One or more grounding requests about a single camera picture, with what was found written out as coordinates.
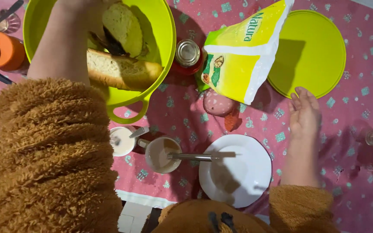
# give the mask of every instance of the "plastic bag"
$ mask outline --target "plastic bag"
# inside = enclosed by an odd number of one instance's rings
[[[198,73],[201,80],[217,93],[250,105],[272,68],[279,34],[293,3],[279,1],[239,24],[210,32],[203,47],[204,66]]]

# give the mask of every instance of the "table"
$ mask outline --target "table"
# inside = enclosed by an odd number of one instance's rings
[[[13,0],[0,0],[0,9]],[[205,35],[224,25],[241,22],[273,0],[170,0],[177,34],[203,45]],[[296,0],[293,9],[311,9],[329,17],[345,40],[346,69],[335,89],[319,100],[323,110],[320,140],[320,166],[323,187],[334,195],[334,221],[350,232],[373,232],[373,147],[357,138],[367,127],[373,128],[373,9],[349,0]],[[22,18],[24,9],[18,12]],[[21,32],[13,34],[22,38]],[[13,81],[23,77],[7,74]],[[0,90],[5,88],[0,82]],[[203,152],[222,135],[246,134],[259,140],[273,164],[271,186],[280,181],[286,158],[289,129],[287,99],[268,83],[258,91],[251,106],[240,106],[241,126],[226,132],[223,119],[205,113],[203,93],[196,90],[191,77],[170,72],[152,95],[149,111],[135,126],[150,126],[151,139],[168,135],[185,152]],[[140,110],[131,105],[115,110],[120,117],[132,117]],[[118,126],[111,122],[110,128]],[[127,201],[165,207],[189,198],[205,198],[198,180],[197,162],[182,162],[171,174],[152,172],[142,151],[115,157],[112,169],[119,171],[117,193]],[[242,209],[268,215],[268,192],[251,206]]]

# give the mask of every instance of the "sausage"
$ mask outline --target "sausage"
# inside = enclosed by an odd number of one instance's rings
[[[210,115],[225,117],[234,107],[234,100],[216,93],[213,89],[207,90],[204,95],[204,110]]]

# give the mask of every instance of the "mug handle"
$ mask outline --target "mug handle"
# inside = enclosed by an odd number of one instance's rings
[[[145,149],[148,147],[149,144],[150,144],[150,141],[148,141],[148,140],[144,140],[144,139],[139,139],[138,140],[138,145],[140,147],[145,148]]]
[[[133,124],[133,123],[139,121],[140,119],[142,119],[142,117],[146,114],[146,111],[148,110],[150,96],[151,95],[148,95],[141,100],[142,103],[143,103],[143,107],[142,107],[142,110],[139,112],[139,114],[137,114],[137,116],[132,117],[132,118],[128,118],[128,119],[118,117],[113,113],[113,110],[115,108],[118,108],[118,107],[123,107],[124,105],[123,106],[113,105],[113,106],[108,106],[107,107],[107,113],[109,115],[109,118],[111,120],[113,120],[114,122],[119,123],[119,124]]]

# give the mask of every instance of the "brown fleece robe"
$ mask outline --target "brown fleece robe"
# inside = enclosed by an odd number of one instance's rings
[[[28,80],[0,94],[0,233],[118,232],[109,119],[101,94],[66,80]],[[270,221],[227,204],[193,200],[162,211],[155,233],[213,232],[208,213],[233,216],[239,233],[327,232],[332,196],[317,188],[270,190]]]

